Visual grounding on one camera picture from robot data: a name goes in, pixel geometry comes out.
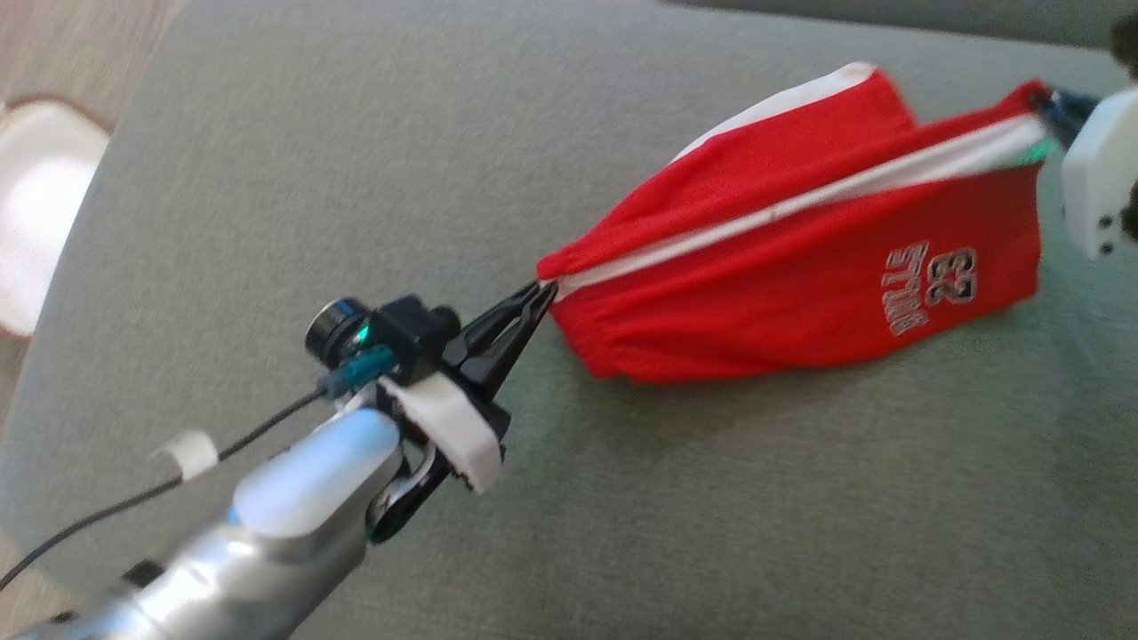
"gray fabric surface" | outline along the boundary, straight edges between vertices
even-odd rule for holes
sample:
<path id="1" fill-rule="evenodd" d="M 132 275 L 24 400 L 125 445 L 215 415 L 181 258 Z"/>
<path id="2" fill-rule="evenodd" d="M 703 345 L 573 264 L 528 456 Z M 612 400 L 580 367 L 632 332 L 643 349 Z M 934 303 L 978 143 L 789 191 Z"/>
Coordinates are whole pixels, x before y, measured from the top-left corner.
<path id="1" fill-rule="evenodd" d="M 1135 0 L 668 0 L 976 35 L 1110 48 L 1111 24 L 1138 11 Z"/>
<path id="2" fill-rule="evenodd" d="M 853 59 L 924 118 L 1104 55 L 641 1 L 191 3 L 76 223 L 0 459 L 26 545 L 306 388 L 345 294 L 472 313 L 698 134 Z M 1122 638 L 1138 597 L 1138 254 L 1090 264 L 1044 179 L 1040 295 L 896 356 L 733 384 L 587 377 L 550 323 L 505 479 L 451 483 L 299 638 Z M 214 512 L 256 451 L 44 566 L 88 593 Z"/>

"printed number 23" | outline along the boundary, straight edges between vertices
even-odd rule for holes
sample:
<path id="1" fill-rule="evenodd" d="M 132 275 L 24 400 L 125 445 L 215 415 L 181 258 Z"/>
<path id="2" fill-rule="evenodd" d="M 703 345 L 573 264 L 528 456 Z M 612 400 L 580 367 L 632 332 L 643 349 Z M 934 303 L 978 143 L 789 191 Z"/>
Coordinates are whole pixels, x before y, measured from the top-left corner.
<path id="1" fill-rule="evenodd" d="M 929 261 L 929 288 L 925 302 L 929 306 L 948 301 L 965 304 L 976 297 L 976 252 L 972 248 L 956 249 L 933 256 Z"/>

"black cable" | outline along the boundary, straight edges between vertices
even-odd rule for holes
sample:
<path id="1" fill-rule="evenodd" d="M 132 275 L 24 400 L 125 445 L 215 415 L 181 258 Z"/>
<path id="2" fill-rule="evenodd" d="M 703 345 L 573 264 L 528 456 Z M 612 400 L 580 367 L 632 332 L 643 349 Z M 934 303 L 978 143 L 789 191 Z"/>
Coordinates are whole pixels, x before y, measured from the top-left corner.
<path id="1" fill-rule="evenodd" d="M 251 432 L 249 432 L 248 434 L 246 434 L 241 440 L 234 442 L 232 445 L 230 445 L 224 451 L 222 451 L 221 453 L 218 453 L 217 454 L 217 461 L 220 462 L 220 461 L 222 461 L 222 460 L 224 460 L 224 459 L 233 456 L 238 451 L 245 449 L 253 441 L 255 441 L 258 437 L 265 435 L 265 433 L 269 432 L 269 429 L 271 429 L 271 428 L 275 427 L 277 425 L 283 422 L 284 419 L 288 418 L 289 416 L 291 416 L 292 413 L 296 413 L 300 409 L 303 409 L 303 408 L 312 404 L 313 402 L 315 402 L 316 400 L 319 400 L 319 399 L 321 399 L 323 396 L 324 396 L 323 389 L 316 389 L 316 391 L 314 391 L 314 392 L 305 395 L 304 397 L 300 397 L 299 400 L 297 400 L 292 404 L 289 404 L 284 409 L 281 409 L 277 413 L 273 413 L 267 420 L 265 420 L 264 422 L 257 425 L 257 428 L 253 429 Z M 56 544 L 59 544 L 64 540 L 67 540 L 72 535 L 79 533 L 80 531 L 83 531 L 84 528 L 86 528 L 86 527 L 89 527 L 89 526 L 91 526 L 91 525 L 93 525 L 93 524 L 96 524 L 96 523 L 98 523 L 100 520 L 105 520 L 105 519 L 107 519 L 110 516 L 114 516 L 116 514 L 122 514 L 123 511 L 125 511 L 125 510 L 127 510 L 127 509 L 130 509 L 132 507 L 137 507 L 137 506 L 146 502 L 147 500 L 150 500 L 152 498 L 157 498 L 157 497 L 162 495 L 163 493 L 167 493 L 168 491 L 171 491 L 172 489 L 176 487 L 180 484 L 182 484 L 182 477 L 181 476 L 179 476 L 176 478 L 171 478 L 171 479 L 168 479 L 168 481 L 166 481 L 166 482 L 164 482 L 164 483 L 162 483 L 162 484 L 159 484 L 157 486 L 152 486 L 152 487 L 143 491 L 142 493 L 139 493 L 138 495 L 134 495 L 132 498 L 127 498 L 126 500 L 123 500 L 122 502 L 118 502 L 117 504 L 113 504 L 110 507 L 107 507 L 106 509 L 102 509 L 101 511 L 96 511 L 96 512 L 91 514 L 90 516 L 83 517 L 83 518 L 81 518 L 81 519 L 72 523 L 71 525 L 67 525 L 61 531 L 59 531 L 59 533 L 56 533 L 51 538 L 47 539 L 42 544 L 40 544 L 35 549 L 33 549 L 31 553 L 28 553 L 27 556 L 24 556 L 24 559 L 22 559 L 20 561 L 16 563 L 16 566 L 14 566 L 11 569 L 9 569 L 8 573 L 6 573 L 3 577 L 0 577 L 0 591 L 3 591 L 9 584 L 11 584 L 11 581 L 16 580 L 16 577 L 19 576 L 19 574 L 24 569 L 26 569 L 28 566 L 31 566 L 32 563 L 34 563 L 35 560 L 38 560 L 40 558 L 40 556 L 42 556 L 42 555 L 47 553 L 48 551 L 50 551 L 51 548 L 55 547 Z"/>

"white stripe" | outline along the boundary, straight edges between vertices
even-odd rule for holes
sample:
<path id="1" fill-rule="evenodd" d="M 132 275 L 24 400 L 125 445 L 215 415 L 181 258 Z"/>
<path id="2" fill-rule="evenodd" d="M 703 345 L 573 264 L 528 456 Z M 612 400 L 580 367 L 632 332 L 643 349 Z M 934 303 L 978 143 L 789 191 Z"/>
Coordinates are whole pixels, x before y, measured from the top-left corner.
<path id="1" fill-rule="evenodd" d="M 831 182 L 767 208 L 657 243 L 612 262 L 559 278 L 558 300 L 577 289 L 626 276 L 758 229 L 800 211 L 892 189 L 999 169 L 1047 136 L 1034 115 L 1016 116 Z"/>
<path id="2" fill-rule="evenodd" d="M 799 107 L 805 107 L 806 105 L 836 96 L 847 89 L 852 89 L 866 80 L 869 80 L 869 76 L 872 76 L 876 71 L 877 67 L 871 65 L 869 63 L 850 63 L 830 75 L 824 75 L 817 80 L 811 80 L 806 84 L 799 84 L 792 89 L 775 93 L 741 114 L 723 121 L 711 131 L 700 136 L 694 142 L 685 147 L 683 151 L 679 151 L 679 155 L 671 158 L 671 162 L 676 162 L 677 159 L 694 151 L 703 145 L 703 142 L 707 142 L 720 133 L 726 133 L 727 131 L 739 129 L 740 126 L 747 126 L 748 124 L 754 124 L 756 122 L 772 118 L 776 115 L 782 115 Z"/>

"blue connector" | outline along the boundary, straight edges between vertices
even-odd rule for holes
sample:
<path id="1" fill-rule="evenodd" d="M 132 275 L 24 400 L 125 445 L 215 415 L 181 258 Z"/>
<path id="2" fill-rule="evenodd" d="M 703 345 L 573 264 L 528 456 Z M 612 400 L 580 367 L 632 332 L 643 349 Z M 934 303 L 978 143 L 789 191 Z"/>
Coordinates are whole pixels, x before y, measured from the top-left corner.
<path id="1" fill-rule="evenodd" d="M 337 399 L 390 374 L 396 364 L 395 353 L 390 348 L 377 346 L 345 360 L 335 371 L 321 378 L 319 384 L 329 399 Z"/>

